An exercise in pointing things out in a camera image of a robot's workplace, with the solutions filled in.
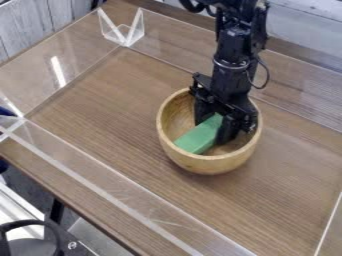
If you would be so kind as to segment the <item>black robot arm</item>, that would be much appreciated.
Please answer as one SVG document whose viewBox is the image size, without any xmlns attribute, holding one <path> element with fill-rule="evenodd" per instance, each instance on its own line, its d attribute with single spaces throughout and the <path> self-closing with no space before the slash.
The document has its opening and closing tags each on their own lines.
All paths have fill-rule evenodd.
<svg viewBox="0 0 342 256">
<path fill-rule="evenodd" d="M 260 111 L 249 93 L 257 87 L 257 69 L 266 66 L 260 53 L 268 44 L 268 0 L 179 0 L 192 13 L 216 18 L 217 50 L 213 73 L 193 75 L 190 93 L 196 98 L 196 123 L 221 115 L 214 143 L 222 145 L 258 127 Z"/>
</svg>

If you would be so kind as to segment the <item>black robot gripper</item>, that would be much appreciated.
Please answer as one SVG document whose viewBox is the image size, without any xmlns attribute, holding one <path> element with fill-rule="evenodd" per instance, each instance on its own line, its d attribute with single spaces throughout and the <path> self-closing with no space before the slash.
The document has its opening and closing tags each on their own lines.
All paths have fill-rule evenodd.
<svg viewBox="0 0 342 256">
<path fill-rule="evenodd" d="M 258 110 L 249 98 L 257 60 L 233 64 L 214 60 L 213 75 L 197 72 L 190 94 L 196 98 L 196 123 L 201 124 L 214 114 L 220 114 L 216 143 L 224 145 L 233 141 L 240 131 L 252 132 L 258 126 Z"/>
</svg>

